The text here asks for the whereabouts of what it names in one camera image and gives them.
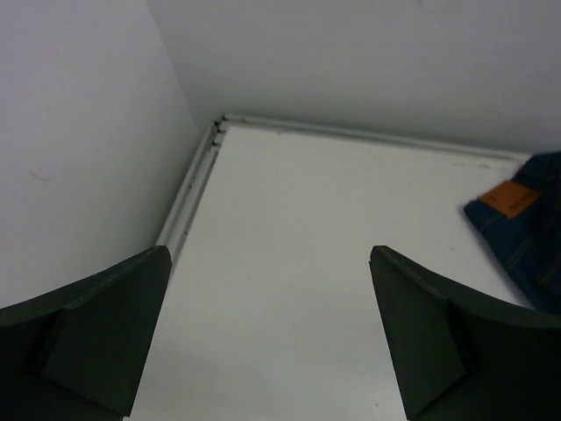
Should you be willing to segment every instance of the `folded jeans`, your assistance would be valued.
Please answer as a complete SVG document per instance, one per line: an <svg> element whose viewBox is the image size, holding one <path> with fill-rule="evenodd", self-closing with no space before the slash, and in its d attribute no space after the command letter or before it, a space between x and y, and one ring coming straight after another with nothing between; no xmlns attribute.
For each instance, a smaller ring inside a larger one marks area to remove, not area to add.
<svg viewBox="0 0 561 421"><path fill-rule="evenodd" d="M480 199L464 212L524 295L543 312L561 315L561 153L530 158L513 182L541 193L515 218Z"/></svg>

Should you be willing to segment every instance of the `white shelf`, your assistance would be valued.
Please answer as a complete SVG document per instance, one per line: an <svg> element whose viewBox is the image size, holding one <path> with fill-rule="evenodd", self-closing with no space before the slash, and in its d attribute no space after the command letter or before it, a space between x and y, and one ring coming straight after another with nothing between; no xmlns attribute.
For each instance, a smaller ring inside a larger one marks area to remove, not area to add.
<svg viewBox="0 0 561 421"><path fill-rule="evenodd" d="M525 156L292 129L228 125L133 420L403 421L374 245L527 305L461 211Z"/></svg>

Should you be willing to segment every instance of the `brown leather label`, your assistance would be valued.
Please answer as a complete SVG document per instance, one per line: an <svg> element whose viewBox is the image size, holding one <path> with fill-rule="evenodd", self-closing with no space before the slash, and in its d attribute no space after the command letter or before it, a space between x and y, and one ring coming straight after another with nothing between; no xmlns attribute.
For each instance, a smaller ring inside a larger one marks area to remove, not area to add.
<svg viewBox="0 0 561 421"><path fill-rule="evenodd" d="M503 182L479 200L507 218L516 218L541 195L539 191L528 189L517 182Z"/></svg>

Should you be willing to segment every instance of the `white wall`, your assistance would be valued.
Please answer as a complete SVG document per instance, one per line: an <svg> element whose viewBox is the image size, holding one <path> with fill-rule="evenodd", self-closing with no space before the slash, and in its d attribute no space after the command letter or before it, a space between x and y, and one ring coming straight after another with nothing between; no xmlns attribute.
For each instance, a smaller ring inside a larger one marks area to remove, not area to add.
<svg viewBox="0 0 561 421"><path fill-rule="evenodd" d="M4 0L0 306L150 246L197 130L144 0Z"/></svg>
<svg viewBox="0 0 561 421"><path fill-rule="evenodd" d="M199 128L225 111L561 146L556 0L148 0Z"/></svg>

